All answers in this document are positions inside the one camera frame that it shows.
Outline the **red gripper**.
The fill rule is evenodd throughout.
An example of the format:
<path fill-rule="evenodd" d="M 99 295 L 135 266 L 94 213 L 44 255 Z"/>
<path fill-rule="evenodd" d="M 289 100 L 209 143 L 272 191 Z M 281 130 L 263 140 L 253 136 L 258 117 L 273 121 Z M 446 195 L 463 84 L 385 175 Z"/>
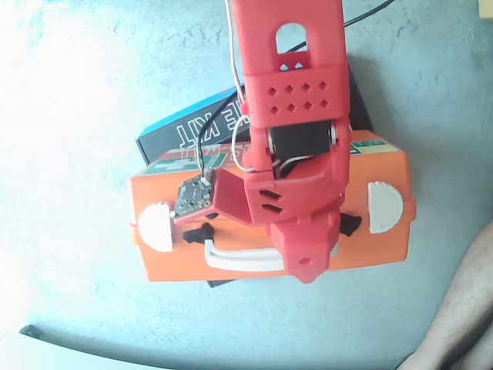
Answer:
<path fill-rule="evenodd" d="M 329 170 L 275 180 L 268 172 L 250 173 L 244 189 L 252 222 L 275 223 L 270 235 L 284 270 L 304 284 L 315 281 L 329 268 L 340 234 L 340 213 L 322 210 L 342 204 L 345 176 Z"/>

